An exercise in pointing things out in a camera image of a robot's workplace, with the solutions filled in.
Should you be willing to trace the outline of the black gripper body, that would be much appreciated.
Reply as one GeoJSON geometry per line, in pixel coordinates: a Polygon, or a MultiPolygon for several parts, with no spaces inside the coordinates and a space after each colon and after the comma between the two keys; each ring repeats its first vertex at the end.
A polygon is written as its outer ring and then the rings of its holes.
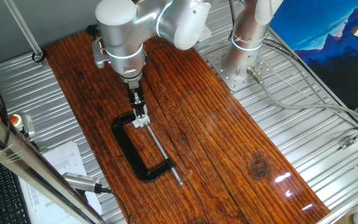
{"type": "Polygon", "coordinates": [[[141,76],[135,77],[135,78],[125,78],[124,83],[126,84],[127,93],[129,96],[129,101],[132,104],[133,100],[133,92],[142,93],[144,95],[142,84],[141,84],[141,76]]]}

